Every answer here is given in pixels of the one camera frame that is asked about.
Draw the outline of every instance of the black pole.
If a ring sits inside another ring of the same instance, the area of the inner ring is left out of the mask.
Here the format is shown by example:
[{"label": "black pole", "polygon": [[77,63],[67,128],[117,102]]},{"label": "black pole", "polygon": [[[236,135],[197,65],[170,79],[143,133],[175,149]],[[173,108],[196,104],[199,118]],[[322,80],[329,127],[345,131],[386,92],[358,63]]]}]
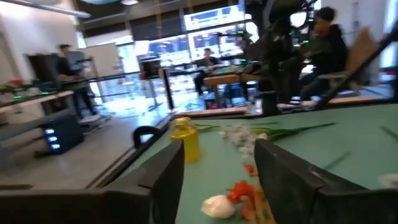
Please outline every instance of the black pole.
[{"label": "black pole", "polygon": [[366,59],[355,71],[353,71],[351,74],[347,75],[345,78],[343,78],[336,87],[333,89],[329,90],[328,93],[321,98],[321,100],[315,105],[315,110],[322,110],[324,109],[329,101],[333,99],[339,91],[341,91],[344,86],[349,84],[352,80],[358,77],[358,75],[361,74],[361,72],[377,57],[379,54],[386,48],[388,45],[390,45],[393,41],[398,40],[398,27],[395,26],[395,28],[391,31],[390,34],[388,34],[384,39],[382,39],[379,43],[379,47],[375,52],[368,58]]},{"label": "black pole", "polygon": [[166,98],[167,98],[167,104],[169,106],[169,109],[172,110],[174,109],[174,101],[172,97],[172,90],[170,88],[170,82],[169,82],[169,70],[167,68],[162,68],[163,70],[163,83],[164,83],[164,88],[166,89]]}]

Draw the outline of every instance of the ceiling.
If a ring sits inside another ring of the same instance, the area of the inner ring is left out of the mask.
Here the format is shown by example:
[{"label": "ceiling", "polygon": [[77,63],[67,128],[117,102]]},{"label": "ceiling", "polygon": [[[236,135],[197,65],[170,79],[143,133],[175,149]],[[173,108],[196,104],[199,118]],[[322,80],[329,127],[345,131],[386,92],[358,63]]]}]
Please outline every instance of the ceiling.
[{"label": "ceiling", "polygon": [[[138,4],[124,6],[119,1],[107,4],[90,4],[81,0],[76,0],[76,6],[79,11],[85,11],[91,14],[90,18],[82,20],[82,26],[84,30],[92,30],[100,27],[113,26],[115,24],[123,24],[126,21],[151,17],[156,15],[159,11],[163,14],[177,11],[187,8],[188,2],[189,0],[141,0]],[[231,2],[237,2],[237,0],[191,0],[193,7],[216,4],[219,2],[227,6]]]}]

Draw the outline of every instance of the man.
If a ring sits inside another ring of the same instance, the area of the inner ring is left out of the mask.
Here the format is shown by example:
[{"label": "man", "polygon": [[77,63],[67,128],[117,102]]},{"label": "man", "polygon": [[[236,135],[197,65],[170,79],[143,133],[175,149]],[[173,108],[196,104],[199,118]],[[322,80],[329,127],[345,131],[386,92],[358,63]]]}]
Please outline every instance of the man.
[{"label": "man", "polygon": [[221,65],[220,61],[211,56],[211,50],[209,48],[205,49],[205,58],[203,59],[203,64],[206,69],[201,70],[199,75],[193,80],[195,84],[195,89],[199,96],[203,95],[202,86],[205,83],[204,79],[207,77],[208,73],[213,72],[217,67]]},{"label": "man", "polygon": [[348,49],[338,24],[333,24],[335,10],[330,7],[321,8],[315,16],[315,33],[317,38],[310,41],[304,56],[311,59],[314,65],[312,74],[299,80],[301,100],[310,100],[329,89],[328,80],[319,79],[319,75],[345,70]]},{"label": "man", "polygon": [[[70,68],[70,64],[68,59],[66,58],[67,52],[70,51],[70,45],[68,44],[61,44],[59,45],[59,49],[61,51],[60,56],[58,57],[57,61],[57,72],[61,80],[79,80],[84,78],[83,76],[83,69],[79,70],[72,70]],[[83,119],[83,115],[79,110],[79,97],[82,98],[86,107],[89,109],[91,115],[96,115],[96,111],[93,109],[93,105],[91,104],[90,97],[88,96],[88,87],[78,88],[74,91],[73,94],[73,102],[75,104],[76,115]]]}]

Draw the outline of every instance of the black handle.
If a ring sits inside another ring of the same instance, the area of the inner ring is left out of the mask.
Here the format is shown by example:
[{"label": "black handle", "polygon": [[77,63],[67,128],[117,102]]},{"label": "black handle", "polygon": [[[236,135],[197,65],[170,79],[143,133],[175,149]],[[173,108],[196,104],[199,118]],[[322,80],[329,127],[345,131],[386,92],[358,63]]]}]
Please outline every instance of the black handle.
[{"label": "black handle", "polygon": [[136,149],[142,145],[141,136],[144,136],[146,134],[153,134],[154,136],[156,136],[162,134],[162,130],[152,126],[141,126],[136,128],[132,132],[132,143],[134,144],[134,147]]}]

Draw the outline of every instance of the chair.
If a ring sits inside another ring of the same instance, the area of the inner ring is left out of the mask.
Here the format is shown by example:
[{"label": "chair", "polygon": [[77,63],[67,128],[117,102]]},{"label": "chair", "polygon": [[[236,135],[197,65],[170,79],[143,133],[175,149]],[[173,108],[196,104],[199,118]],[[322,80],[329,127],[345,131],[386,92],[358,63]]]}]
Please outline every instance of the chair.
[{"label": "chair", "polygon": [[[349,50],[348,61],[346,64],[346,70],[344,72],[330,73],[320,75],[319,78],[328,80],[331,88],[337,86],[340,79],[349,75],[351,72],[356,70],[375,50],[377,49],[377,43],[371,37],[369,27],[365,27],[359,31],[353,46]],[[357,84],[357,80],[353,80],[348,84],[350,90],[353,91],[351,95],[340,95],[340,96],[359,96],[361,87]]]}]

